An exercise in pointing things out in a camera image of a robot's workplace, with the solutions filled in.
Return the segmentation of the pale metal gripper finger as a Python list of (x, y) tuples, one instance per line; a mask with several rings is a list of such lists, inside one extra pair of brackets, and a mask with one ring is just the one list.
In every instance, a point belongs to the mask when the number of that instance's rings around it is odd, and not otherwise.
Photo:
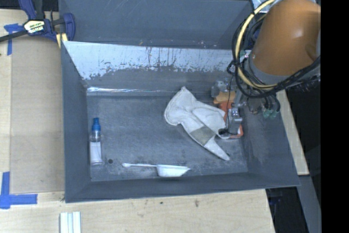
[(234, 116), (235, 116), (235, 108), (228, 109), (227, 113), (227, 130), (230, 134), (235, 134), (235, 124), (234, 124)]
[(236, 109), (236, 112), (234, 113), (234, 124), (236, 127), (235, 128), (236, 134), (243, 134), (242, 120), (243, 118), (239, 113), (239, 109)]

